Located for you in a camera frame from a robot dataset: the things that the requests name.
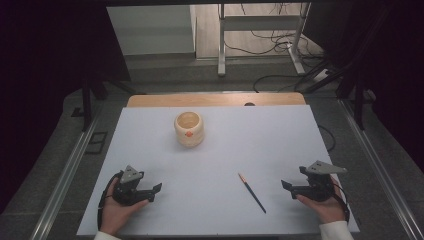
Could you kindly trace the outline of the person's left hand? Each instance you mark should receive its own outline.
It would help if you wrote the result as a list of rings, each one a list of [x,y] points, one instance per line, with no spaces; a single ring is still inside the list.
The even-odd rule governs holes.
[[[131,206],[122,206],[116,202],[113,199],[112,194],[117,182],[117,178],[112,180],[112,183],[106,192],[106,196],[104,197],[102,208],[100,232],[111,236],[116,236],[119,230],[125,226],[134,213],[149,204],[148,200],[143,200]]]

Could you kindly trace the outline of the white cabinet panel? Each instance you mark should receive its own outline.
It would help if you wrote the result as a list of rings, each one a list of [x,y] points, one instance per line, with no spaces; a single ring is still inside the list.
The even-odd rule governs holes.
[[[189,5],[108,7],[124,55],[195,52]]]

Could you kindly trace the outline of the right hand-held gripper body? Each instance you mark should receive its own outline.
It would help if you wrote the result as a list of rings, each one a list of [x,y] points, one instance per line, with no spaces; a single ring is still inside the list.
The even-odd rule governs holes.
[[[307,182],[309,183],[305,189],[300,191],[305,191],[306,197],[318,202],[326,201],[335,194],[331,174],[347,172],[346,168],[334,166],[319,160],[309,167],[300,166],[299,170],[307,176]]]

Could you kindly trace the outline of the aluminium floor rail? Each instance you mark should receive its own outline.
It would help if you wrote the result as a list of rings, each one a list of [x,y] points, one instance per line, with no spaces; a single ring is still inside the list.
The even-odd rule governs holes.
[[[347,100],[338,100],[338,104],[343,110],[357,141],[363,149],[371,168],[380,182],[397,218],[408,235],[408,238],[410,240],[424,240],[424,231],[418,226],[416,218],[405,198],[401,195],[401,192],[389,176],[389,173],[384,167],[366,132],[361,130],[359,125],[356,123],[354,110],[349,106]]]
[[[99,108],[92,116],[91,122],[85,130],[79,135],[74,148],[61,172],[57,184],[55,185],[50,198],[42,211],[38,222],[36,223],[30,240],[46,240],[54,221],[59,213],[63,204],[65,196],[77,172],[81,159],[84,155],[85,149],[88,146],[89,140],[98,124],[99,115],[102,109]]]

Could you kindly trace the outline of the black metal stand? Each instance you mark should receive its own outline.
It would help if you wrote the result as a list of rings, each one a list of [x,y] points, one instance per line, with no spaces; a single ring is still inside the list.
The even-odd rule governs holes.
[[[94,95],[97,100],[105,100],[108,97],[108,92],[99,75],[86,76],[82,79],[83,132],[88,129],[92,121],[91,95]]]
[[[360,130],[364,130],[363,125],[363,103],[364,103],[364,81],[358,75],[355,85],[355,100],[354,100],[354,120]]]

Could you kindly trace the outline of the white table cover sheet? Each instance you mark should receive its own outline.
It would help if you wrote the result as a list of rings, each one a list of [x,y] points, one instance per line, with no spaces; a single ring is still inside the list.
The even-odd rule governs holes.
[[[180,107],[125,108],[93,189],[80,236],[97,232],[97,207],[110,178],[130,165],[140,188],[162,183],[155,200],[122,229],[131,237],[224,237],[315,234],[315,213],[283,189],[303,185],[300,166],[330,160],[307,105],[199,107],[205,138],[194,148],[177,141]],[[241,173],[267,213],[250,195]]]

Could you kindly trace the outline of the black rectangular floor frame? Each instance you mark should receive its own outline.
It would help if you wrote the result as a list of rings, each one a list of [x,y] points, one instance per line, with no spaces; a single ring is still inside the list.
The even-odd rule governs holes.
[[[89,155],[98,155],[102,153],[102,150],[106,143],[108,132],[94,132],[85,149],[85,153]]]

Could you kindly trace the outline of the white metal desk frame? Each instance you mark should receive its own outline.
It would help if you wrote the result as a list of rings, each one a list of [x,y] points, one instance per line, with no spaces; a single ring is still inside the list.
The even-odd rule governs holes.
[[[225,55],[225,33],[229,31],[272,31],[291,30],[295,31],[294,40],[287,44],[287,49],[291,61],[298,75],[305,75],[306,72],[300,61],[298,44],[304,29],[310,3],[302,5],[298,15],[267,15],[267,16],[226,16],[225,5],[218,5],[219,15],[219,47],[218,47],[218,75],[224,76],[226,73]]]

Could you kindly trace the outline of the white power strip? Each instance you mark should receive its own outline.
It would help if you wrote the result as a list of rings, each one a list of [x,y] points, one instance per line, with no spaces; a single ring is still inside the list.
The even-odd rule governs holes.
[[[323,69],[320,73],[318,73],[314,78],[313,81],[314,82],[319,82],[322,81],[323,79],[325,79],[329,74],[331,73],[330,70],[328,69]]]

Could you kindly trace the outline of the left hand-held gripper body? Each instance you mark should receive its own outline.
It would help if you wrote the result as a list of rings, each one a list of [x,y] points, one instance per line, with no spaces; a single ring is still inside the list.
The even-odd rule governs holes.
[[[137,186],[143,177],[143,172],[139,172],[128,165],[117,174],[118,181],[114,186],[113,199],[125,206],[132,206],[143,201],[142,193],[137,190]]]

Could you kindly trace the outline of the cream cup with orange mark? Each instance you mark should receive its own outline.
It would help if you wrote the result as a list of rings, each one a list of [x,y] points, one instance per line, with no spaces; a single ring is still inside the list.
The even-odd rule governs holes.
[[[174,121],[177,141],[185,147],[199,145],[205,136],[203,118],[196,112],[183,112]]]

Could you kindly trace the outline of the person's right hand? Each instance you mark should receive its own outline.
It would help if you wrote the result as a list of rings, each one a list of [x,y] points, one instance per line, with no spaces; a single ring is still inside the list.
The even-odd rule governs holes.
[[[305,206],[313,209],[322,224],[345,221],[343,207],[334,197],[323,202],[311,200],[303,195],[297,195],[296,198]]]

